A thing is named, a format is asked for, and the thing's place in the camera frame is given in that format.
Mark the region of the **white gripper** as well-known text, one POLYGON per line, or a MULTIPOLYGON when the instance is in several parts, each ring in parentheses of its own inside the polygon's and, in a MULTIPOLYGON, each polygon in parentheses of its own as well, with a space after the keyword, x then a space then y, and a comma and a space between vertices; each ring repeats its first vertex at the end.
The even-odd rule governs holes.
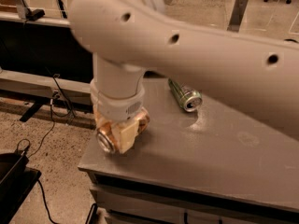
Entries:
POLYGON ((124 154, 133 146, 138 135, 139 122, 132 118, 141 111, 143 106, 144 87, 141 86, 140 91, 133 97, 120 99, 104 95, 96 88, 94 80, 90 87, 96 129, 103 127, 108 119, 116 121, 110 125, 111 152, 124 154))

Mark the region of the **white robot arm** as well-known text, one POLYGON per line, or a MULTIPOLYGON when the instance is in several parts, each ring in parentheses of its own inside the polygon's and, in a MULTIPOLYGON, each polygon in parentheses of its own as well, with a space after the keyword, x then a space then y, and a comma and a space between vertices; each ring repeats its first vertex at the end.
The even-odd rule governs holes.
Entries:
POLYGON ((73 0, 68 20, 93 55, 91 99, 104 151, 126 152, 147 127, 147 70, 298 137, 296 44, 175 21, 163 0, 73 0))

